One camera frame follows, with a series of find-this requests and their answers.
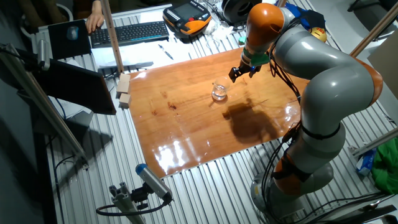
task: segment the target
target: wooden board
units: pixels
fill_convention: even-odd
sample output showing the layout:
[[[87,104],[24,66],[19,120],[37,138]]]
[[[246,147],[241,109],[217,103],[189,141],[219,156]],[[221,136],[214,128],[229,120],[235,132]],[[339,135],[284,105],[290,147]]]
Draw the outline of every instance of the wooden board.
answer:
[[[212,83],[239,65],[242,49],[131,74],[130,111],[148,166],[159,176],[279,138],[299,121],[292,90],[264,65],[231,82],[228,97]],[[308,80],[292,77],[302,92]]]

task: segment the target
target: paper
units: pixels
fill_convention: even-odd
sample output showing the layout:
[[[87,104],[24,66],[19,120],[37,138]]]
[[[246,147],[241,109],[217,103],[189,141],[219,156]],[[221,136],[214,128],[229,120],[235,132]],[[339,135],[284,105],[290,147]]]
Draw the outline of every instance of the paper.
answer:
[[[169,53],[171,59],[162,49]],[[157,68],[173,63],[184,62],[190,60],[186,47],[180,46],[183,43],[171,43],[166,40],[155,41],[141,44],[128,45],[120,47],[120,53],[123,65],[140,65],[137,68]],[[116,67],[112,48],[92,49],[93,56],[99,68]]]
[[[84,112],[86,112],[88,114],[91,113],[91,110],[86,108],[86,107],[84,107],[84,106],[80,106],[80,105],[77,105],[75,103],[71,103],[71,102],[68,102],[68,101],[65,101],[65,100],[58,99],[58,101],[62,105],[62,108],[61,108],[60,104],[56,101],[56,99],[54,97],[49,96],[49,98],[50,98],[52,104],[54,105],[55,109],[57,109],[58,113],[60,114],[60,116],[62,118],[64,118],[63,117],[62,108],[65,110],[65,115],[66,115],[67,119],[75,116],[76,114],[78,114],[78,113],[80,113],[82,111],[84,111]]]
[[[119,47],[122,63],[127,65],[152,64],[151,53],[147,51],[146,43],[133,44]],[[111,47],[92,49],[95,62],[98,68],[116,67],[116,60],[114,58]]]
[[[167,54],[163,52],[159,45],[161,45],[164,50],[172,56],[173,59],[167,56]],[[186,47],[181,45],[183,45],[183,43],[173,43],[166,40],[147,43],[147,49],[151,52],[154,62],[152,66],[147,68],[159,68],[161,66],[190,60]]]
[[[143,12],[139,19],[140,23],[157,21],[163,21],[163,11]]]

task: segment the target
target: keyboard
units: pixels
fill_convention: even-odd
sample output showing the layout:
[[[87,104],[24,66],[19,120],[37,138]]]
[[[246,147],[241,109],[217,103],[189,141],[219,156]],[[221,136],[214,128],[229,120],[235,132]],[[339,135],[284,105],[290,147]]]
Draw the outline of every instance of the keyboard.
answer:
[[[115,27],[115,30],[119,46],[138,44],[153,40],[167,40],[169,38],[169,32],[167,31],[164,21]],[[91,35],[91,46],[93,48],[111,47],[111,39],[109,38],[108,30],[95,30]]]

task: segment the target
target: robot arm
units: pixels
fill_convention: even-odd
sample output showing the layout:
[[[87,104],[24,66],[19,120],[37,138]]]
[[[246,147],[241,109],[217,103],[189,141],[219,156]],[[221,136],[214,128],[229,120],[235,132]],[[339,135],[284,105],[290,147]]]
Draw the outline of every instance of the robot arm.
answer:
[[[285,8],[255,5],[249,13],[239,68],[229,73],[233,82],[247,72],[251,77],[277,40],[275,63],[291,75],[311,80],[301,97],[301,128],[274,169],[277,200],[314,192],[332,180],[329,162],[345,142],[341,120],[372,105],[382,90],[377,71],[323,43],[302,26],[287,30],[292,19]]]

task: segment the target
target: glass cup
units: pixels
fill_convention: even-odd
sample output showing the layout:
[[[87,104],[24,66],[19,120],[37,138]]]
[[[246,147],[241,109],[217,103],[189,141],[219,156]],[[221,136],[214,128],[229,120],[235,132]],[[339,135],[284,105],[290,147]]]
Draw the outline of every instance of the glass cup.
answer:
[[[211,92],[211,96],[215,100],[223,100],[226,97],[226,92],[228,88],[231,86],[231,81],[228,77],[219,77],[213,82],[213,91]]]

